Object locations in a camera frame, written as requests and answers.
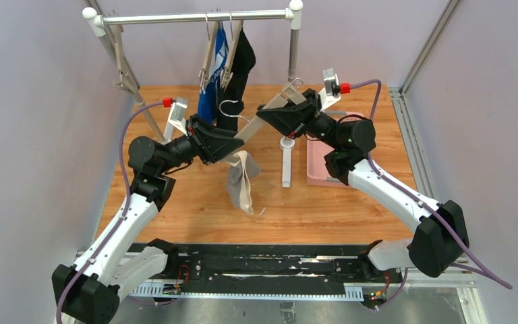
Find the grey white underwear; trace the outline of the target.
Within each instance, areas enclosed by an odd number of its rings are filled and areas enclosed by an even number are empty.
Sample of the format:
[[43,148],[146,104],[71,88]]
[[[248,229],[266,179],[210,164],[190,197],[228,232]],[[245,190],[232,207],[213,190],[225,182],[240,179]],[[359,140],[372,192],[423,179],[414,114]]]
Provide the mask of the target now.
[[261,173],[261,168],[247,151],[239,151],[232,155],[234,162],[228,162],[226,189],[234,207],[248,215],[254,213],[252,202],[251,178]]

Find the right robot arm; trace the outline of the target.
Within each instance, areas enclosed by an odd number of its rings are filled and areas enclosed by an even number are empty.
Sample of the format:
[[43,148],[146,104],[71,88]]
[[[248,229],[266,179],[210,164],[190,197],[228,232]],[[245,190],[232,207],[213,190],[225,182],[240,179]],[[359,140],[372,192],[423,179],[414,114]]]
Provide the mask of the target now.
[[439,277],[469,247],[462,208],[420,194],[379,167],[370,156],[376,146],[371,119],[356,114],[335,119],[323,111],[318,92],[308,89],[303,96],[300,103],[261,105],[256,115],[284,136],[306,134],[331,147],[324,156],[329,175],[373,198],[413,232],[410,240],[369,244],[359,260],[372,272],[411,267]]

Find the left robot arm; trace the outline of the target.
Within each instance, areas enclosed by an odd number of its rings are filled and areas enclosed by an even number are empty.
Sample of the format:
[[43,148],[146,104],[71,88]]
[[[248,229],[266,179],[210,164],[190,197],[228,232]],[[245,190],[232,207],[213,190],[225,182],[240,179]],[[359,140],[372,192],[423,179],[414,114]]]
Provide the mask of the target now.
[[178,268],[177,247],[155,239],[138,255],[122,263],[142,229],[161,211],[175,186],[170,174],[198,157],[213,164],[243,146],[236,132],[207,124],[192,115],[187,130],[167,144],[147,136],[128,148],[132,180],[124,177],[125,198],[111,222],[92,246],[70,266],[59,265],[52,275],[56,323],[68,315],[82,323],[109,323],[119,306],[141,283],[157,273]]

